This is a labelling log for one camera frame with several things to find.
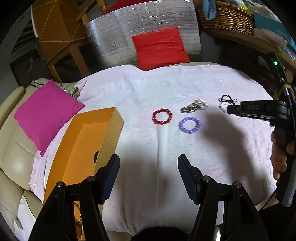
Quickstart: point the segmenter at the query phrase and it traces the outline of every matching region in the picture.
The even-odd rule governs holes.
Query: screw
[[[205,182],[209,182],[211,180],[211,178],[209,176],[203,176],[202,179],[205,181]]]
[[[88,180],[89,182],[93,182],[95,179],[96,179],[95,176],[90,176],[90,177],[87,178],[87,180]]]
[[[58,188],[62,188],[63,185],[64,185],[64,183],[62,181],[59,181],[56,183],[56,187],[58,187]]]
[[[237,188],[240,188],[240,187],[242,186],[239,182],[234,182],[234,185],[235,185]]]

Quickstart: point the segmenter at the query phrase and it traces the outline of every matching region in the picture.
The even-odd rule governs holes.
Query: wicker basket
[[[222,29],[254,35],[254,15],[245,10],[225,2],[216,1],[217,15],[207,20],[203,14],[202,6],[197,12],[203,28]]]

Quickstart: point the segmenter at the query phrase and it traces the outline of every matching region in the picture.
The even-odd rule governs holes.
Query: human hand
[[[273,144],[270,160],[272,167],[274,168],[272,171],[272,175],[275,180],[278,180],[281,176],[281,172],[285,172],[287,170],[287,154],[277,145],[275,132],[272,132],[271,134],[271,142]],[[287,145],[286,151],[291,155],[294,154],[294,142],[291,142]]]

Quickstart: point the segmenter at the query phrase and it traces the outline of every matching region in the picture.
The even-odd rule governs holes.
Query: purple beaded bracelet
[[[195,128],[191,129],[191,130],[188,130],[186,128],[183,127],[183,124],[186,122],[186,121],[195,121],[196,125],[195,125]],[[181,120],[179,122],[179,128],[181,131],[187,133],[187,134],[192,134],[196,131],[198,131],[198,129],[200,128],[200,120],[195,118],[195,117],[185,117],[183,120]]]

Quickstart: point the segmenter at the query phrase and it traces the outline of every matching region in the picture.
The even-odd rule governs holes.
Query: open box
[[[58,181],[66,185],[80,183],[106,166],[115,152],[122,126],[123,119],[115,107],[75,115],[52,163],[43,203]],[[74,215],[78,221],[80,213],[76,207]],[[81,238],[82,226],[77,224],[76,231]]]

